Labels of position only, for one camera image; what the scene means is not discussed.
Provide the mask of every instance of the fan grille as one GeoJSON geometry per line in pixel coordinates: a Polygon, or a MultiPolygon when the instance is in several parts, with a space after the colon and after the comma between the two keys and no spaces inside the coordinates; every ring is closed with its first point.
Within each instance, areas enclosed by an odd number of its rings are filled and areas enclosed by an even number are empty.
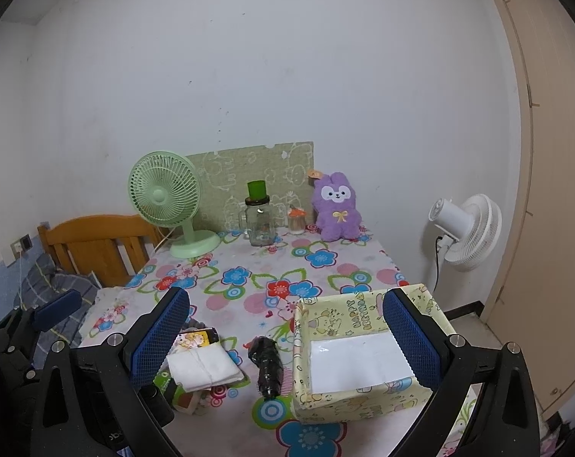
{"type": "Polygon", "coordinates": [[[474,217],[469,234],[450,246],[445,259],[459,271],[478,266],[493,250],[502,231],[502,212],[484,194],[470,197],[461,206],[474,217]]]}
{"type": "Polygon", "coordinates": [[[192,218],[201,194],[192,163],[169,151],[142,157],[131,170],[128,190],[137,212],[159,227],[177,227],[192,218]]]}

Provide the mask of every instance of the wooden door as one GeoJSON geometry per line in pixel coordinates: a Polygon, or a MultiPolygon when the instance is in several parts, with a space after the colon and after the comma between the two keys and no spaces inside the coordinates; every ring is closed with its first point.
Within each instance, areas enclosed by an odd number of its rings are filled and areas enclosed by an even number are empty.
{"type": "Polygon", "coordinates": [[[530,89],[532,165],[520,240],[488,325],[520,344],[547,412],[575,386],[575,23],[558,0],[504,2],[530,89]]]}

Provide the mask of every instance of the stuffed animal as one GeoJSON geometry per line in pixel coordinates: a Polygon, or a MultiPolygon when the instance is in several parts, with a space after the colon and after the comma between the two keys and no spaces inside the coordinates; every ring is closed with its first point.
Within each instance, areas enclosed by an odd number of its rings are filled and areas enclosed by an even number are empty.
{"type": "Polygon", "coordinates": [[[362,217],[355,209],[355,190],[345,174],[334,172],[317,179],[311,202],[317,210],[316,224],[324,241],[359,237],[362,217]]]}

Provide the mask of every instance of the green lid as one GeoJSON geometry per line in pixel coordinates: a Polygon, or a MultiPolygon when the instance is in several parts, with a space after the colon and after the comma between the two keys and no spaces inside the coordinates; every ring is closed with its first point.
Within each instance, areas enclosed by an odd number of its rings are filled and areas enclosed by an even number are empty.
{"type": "Polygon", "coordinates": [[[260,201],[266,197],[266,182],[264,180],[254,180],[247,183],[247,190],[252,201],[260,201]]]}

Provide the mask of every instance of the plush toy ear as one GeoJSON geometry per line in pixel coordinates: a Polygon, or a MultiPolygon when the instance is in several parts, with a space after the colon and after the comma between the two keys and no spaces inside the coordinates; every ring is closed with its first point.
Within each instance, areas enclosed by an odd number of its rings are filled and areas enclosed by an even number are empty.
{"type": "Polygon", "coordinates": [[[322,178],[316,178],[314,181],[314,185],[316,189],[321,189],[323,186],[330,185],[332,180],[329,175],[323,175],[322,178]]]}
{"type": "Polygon", "coordinates": [[[349,181],[347,180],[347,176],[342,172],[334,172],[331,175],[332,184],[336,184],[337,186],[348,186],[349,181]]]}

